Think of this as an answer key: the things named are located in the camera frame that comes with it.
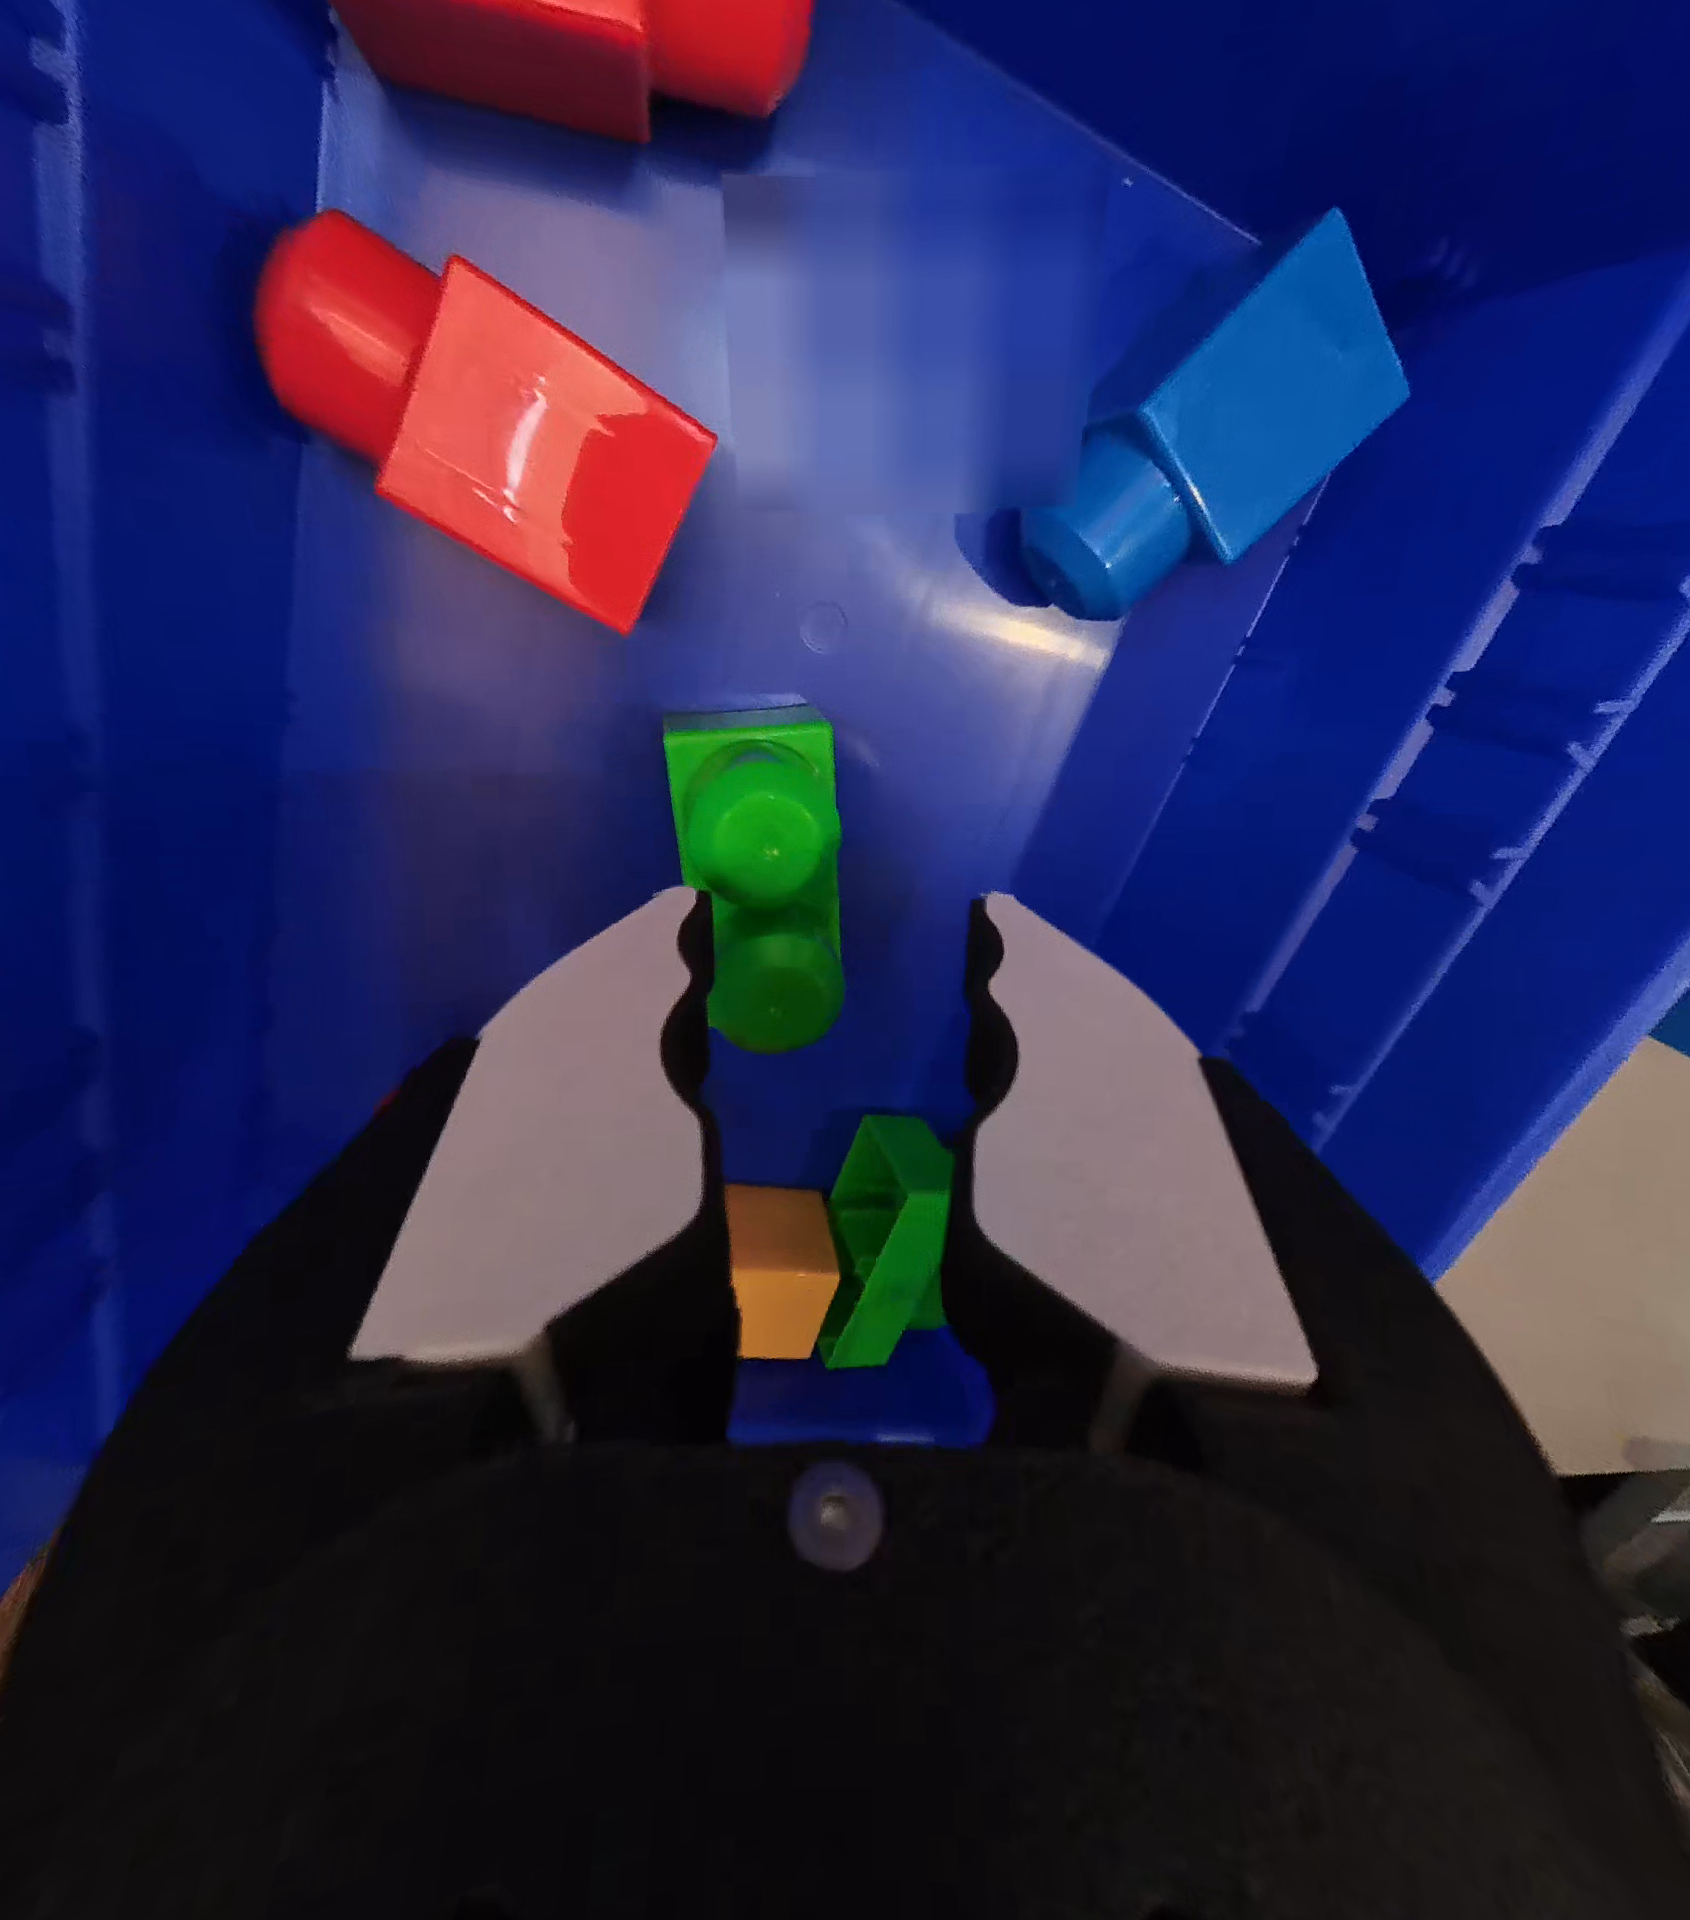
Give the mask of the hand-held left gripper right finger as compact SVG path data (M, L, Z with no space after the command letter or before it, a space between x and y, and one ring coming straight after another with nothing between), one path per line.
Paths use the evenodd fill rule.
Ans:
M1120 1444L1157 1382L1318 1382L1193 1039L1012 897L965 919L958 1339L997 1444Z

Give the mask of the small yellow block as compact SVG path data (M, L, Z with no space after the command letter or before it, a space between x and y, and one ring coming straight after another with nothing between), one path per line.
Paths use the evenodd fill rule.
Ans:
M818 1188L723 1188L741 1362L813 1362L836 1303L836 1238Z

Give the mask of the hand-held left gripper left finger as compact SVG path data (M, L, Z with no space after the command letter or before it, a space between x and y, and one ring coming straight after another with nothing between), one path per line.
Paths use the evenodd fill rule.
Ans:
M723 1440L709 900L664 890L469 1043L354 1362L508 1364L546 1440Z

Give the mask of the green two-stud block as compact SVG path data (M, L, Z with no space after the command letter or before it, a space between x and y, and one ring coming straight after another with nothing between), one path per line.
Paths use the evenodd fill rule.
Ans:
M678 884L709 897L709 1027L758 1055L818 1043L841 1012L836 732L813 707L669 708Z

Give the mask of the blue one-stud block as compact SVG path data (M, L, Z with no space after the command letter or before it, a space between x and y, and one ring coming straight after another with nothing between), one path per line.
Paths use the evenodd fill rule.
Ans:
M1072 489L1022 509L1022 567L1072 619L1183 561L1237 567L1385 418L1407 369L1346 207L1193 274L1089 398Z

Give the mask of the small green block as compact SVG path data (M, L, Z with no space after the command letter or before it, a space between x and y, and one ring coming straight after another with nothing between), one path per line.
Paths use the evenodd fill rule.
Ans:
M831 1188L836 1297L818 1324L831 1370L887 1364L903 1339L941 1333L958 1150L921 1116L866 1116Z

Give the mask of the blue plastic bin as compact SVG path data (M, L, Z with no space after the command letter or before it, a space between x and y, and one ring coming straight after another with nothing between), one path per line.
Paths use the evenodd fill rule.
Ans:
M480 262L715 430L627 639L259 364L282 227ZM1072 619L1022 509L1206 266L1346 207L1407 369L1237 567ZM841 1021L741 1181L964 1116L1011 890L1442 1279L1690 988L1690 4L813 4L649 146L329 4L0 4L0 1591L239 1249L678 878L664 716L841 746Z

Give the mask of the red one-stud block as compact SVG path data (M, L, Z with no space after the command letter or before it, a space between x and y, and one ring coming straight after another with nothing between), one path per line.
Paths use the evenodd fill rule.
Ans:
M480 262L430 274L338 207L271 243L259 359L387 509L622 639L715 455L715 430Z

